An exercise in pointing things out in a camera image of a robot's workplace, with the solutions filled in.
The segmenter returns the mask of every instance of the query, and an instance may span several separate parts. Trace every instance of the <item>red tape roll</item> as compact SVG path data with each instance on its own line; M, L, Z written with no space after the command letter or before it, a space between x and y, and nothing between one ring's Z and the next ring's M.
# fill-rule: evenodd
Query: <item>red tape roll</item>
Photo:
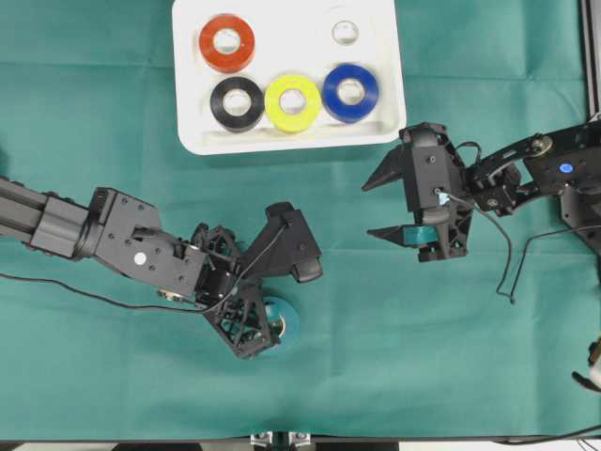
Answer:
M240 46L232 54L222 54L215 48L215 35L224 29L234 30L240 36ZM223 14L209 21L200 32L198 39L200 52L213 69L223 73L233 73L244 69L254 56L253 29L240 17Z

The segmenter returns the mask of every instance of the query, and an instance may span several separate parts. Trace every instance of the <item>metal bracket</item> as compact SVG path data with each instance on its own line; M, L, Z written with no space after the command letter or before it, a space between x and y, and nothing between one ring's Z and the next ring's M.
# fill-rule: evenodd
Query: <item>metal bracket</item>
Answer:
M251 446L267 448L273 443L273 432L259 432L251 435Z
M308 446L311 444L311 434L306 432L288 432L287 439L288 443L285 443L286 436L281 432L277 432L278 441L284 449L300 448L301 446ZM258 434L251 435L251 446L261 446L263 448L274 447L273 442L274 432L260 432Z
M311 434L306 432L288 432L288 442L295 447L309 446L311 444Z

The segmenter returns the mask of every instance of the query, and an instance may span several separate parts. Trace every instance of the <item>black cable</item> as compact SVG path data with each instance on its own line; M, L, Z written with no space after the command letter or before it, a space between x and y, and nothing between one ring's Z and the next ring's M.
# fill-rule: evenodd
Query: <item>black cable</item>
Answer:
M461 148L476 148L476 164L480 164L482 160L482 147L478 143L475 141L466 141L457 146L455 150L460 150Z
M587 445L588 447L590 447L590 448L591 448L593 451L599 451L597 448L595 448L594 446L592 446L592 445L591 445L590 443L588 443L586 440L582 439L582 441L583 441L584 443L586 443L586 445Z
M499 221L497 221L495 218L493 218L490 214L486 213L485 211L480 210L480 208L477 207L476 205L472 205L470 202L466 202L465 200L460 199L459 197L456 197L452 194L448 194L448 193L441 193L441 194L446 194L449 196L449 198L451 200L464 206L466 209L477 211L478 213L483 215L488 221L490 221L500 231L502 236L505 238L505 240L507 241L507 260L505 261L505 268L503 269L503 274L502 274L501 280L500 280L499 284L497 285L496 293L499 296L509 298L509 301L511 303L516 303L513 293L506 293L505 291L501 291L501 288L503 287L503 285L505 284L505 281L507 280L507 274L509 273L509 268L511 267L511 259L512 259L512 254L513 254L513 244L511 242L511 238L509 237L509 234L505 231L505 229L502 227L502 225L499 223Z
M516 278L514 279L514 284L511 287L511 297L513 298L516 292L517 283L519 282L519 278L522 274L522 268L524 267L524 262L526 261L526 256L528 255L528 248L530 247L533 241L552 237L555 235L562 235L563 233L583 232L585 230L592 230L595 228L601 228L601 225L586 225L583 227L565 228L563 230L555 230L554 232L542 233L540 235L534 235L533 237L528 238L528 240L526 241L526 245L524 246L524 250L522 251L522 257L519 260L519 266L517 267L517 274Z
M4 274L2 272L0 272L0 278L4 278L4 279L8 279L8 280L15 280L18 282L28 282L28 283L33 283L33 284L50 284L50 285L58 285L68 291L71 291L75 294L79 294L80 296L85 296L86 298L91 298L91 299L95 299L97 301L102 301L104 303L108 303L112 306L115 307L121 307L121 308L125 308L128 310L161 310L164 312L174 312L174 313L187 313L187 314L194 314L194 315L203 315L207 312L210 312L212 310L215 310L216 308L218 308L219 306L223 305L223 303L225 303L229 297L234 293L235 289L237 288L240 280L242 280L242 278L248 273L248 271L250 271L253 266L259 261L259 259L261 259L262 256L264 256L268 250L273 247L273 245L279 240L280 236L282 235L282 233L284 233L285 230L285 225L283 225L280 230L278 230L278 233L275 235L275 237L273 238L273 240L270 241L270 243L267 245L267 247L265 249L263 249L258 256L256 256L255 259L253 259L253 261L251 261L251 263L246 267L246 269L240 273L240 275L238 276L238 279L236 279L236 282L234 283L234 285L232 286L232 288L229 290L229 292L227 293L227 295L225 295L225 297L223 297L222 300L220 300L218 303L216 303L215 305L213 305L210 308L205 308L203 310L191 310L191 309L187 309L187 308L176 308L176 307L168 307L168 306L164 306L164 305L131 305L128 303L120 303L119 301L114 301L112 299L106 298L104 296L100 296L98 294L94 294L94 293L90 293L88 291L83 291L82 289L78 289L78 288L74 288L71 287L69 285L67 285L64 282L61 282L60 280L53 280L53 279L40 279L40 278L36 278L36 277L20 277L17 275L10 275L10 274ZM188 301L188 300L182 300L182 302L184 303L189 303L189 304L193 304L195 305L195 303L193 303L192 301Z
M86 298L96 299L97 301L103 301L104 303L109 303L115 307L127 308L128 310L162 310L167 312L178 312L178 313L191 313L191 314L200 314L203 313L201 310L189 310L186 308L175 308L175 307L167 307L163 305L130 305L128 303L120 303L118 301L113 301L112 299L105 298L104 296L99 296L98 294L89 293L87 291L83 291L82 289L71 287L64 282L53 279L38 279L35 277L19 277L16 275L4 274L0 272L0 277L9 280L16 280L19 282L29 282L33 284L51 284L58 285L68 291L71 291L75 294L79 294L81 296L85 296Z
M234 282L234 285L231 287L231 289L227 292L227 294L223 297L223 299L221 299L218 303L216 303L215 305L212 305L209 308L206 308L202 311L202 313L208 313L211 312L213 310L217 310L219 307L221 307L224 303L227 302L227 300L232 296L232 294L234 294L234 291L236 290L236 288L238 287L238 284L240 283L240 280L242 280L242 278L248 273L248 271L250 271L253 266L275 245L275 243L280 239L280 237L282 236L282 234L284 233L286 226L282 225L280 227L280 229L278 230L278 233L275 234L275 237L273 237L273 239L270 241L270 243L265 247L265 249L263 249L258 256L256 256L253 261L251 261L251 263L249 263L249 265L246 267L246 269L244 271L242 271L240 273L240 275L238 276L238 278L236 279L236 282Z
M601 429L601 425L591 426L590 428L576 430L574 432L569 432L569 433L563 434L563 435L553 435L551 437L546 437L544 439L524 440L524 441L521 441L521 442L506 441L506 442L496 442L496 443L498 443L498 444L508 444L508 445L512 445L512 446L520 446L520 445L526 445L526 444L548 443L548 442L555 442L555 441L564 440L564 439L573 439L575 437L579 437L581 435L588 434L589 432L594 432L594 431L599 430L599 429Z

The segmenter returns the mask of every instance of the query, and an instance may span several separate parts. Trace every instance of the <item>blue tape roll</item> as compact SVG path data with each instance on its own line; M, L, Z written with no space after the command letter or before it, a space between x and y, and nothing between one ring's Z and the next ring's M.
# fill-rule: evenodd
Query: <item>blue tape roll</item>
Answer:
M357 80L365 91L363 99L355 105L349 105L338 97L338 86L347 79ZM326 109L334 118L347 124L359 122L378 104L378 81L369 70L354 64L343 64L330 72L326 78L322 98Z

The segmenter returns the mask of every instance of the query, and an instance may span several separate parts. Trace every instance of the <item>black tape roll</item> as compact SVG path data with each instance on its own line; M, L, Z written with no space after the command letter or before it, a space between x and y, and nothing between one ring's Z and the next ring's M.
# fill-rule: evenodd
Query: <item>black tape roll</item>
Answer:
M251 107L242 116L230 115L223 106L225 95L233 89L244 91L251 98ZM261 120L265 111L263 91L248 78L231 77L225 79L213 89L210 96L210 111L226 130L234 133L247 132Z

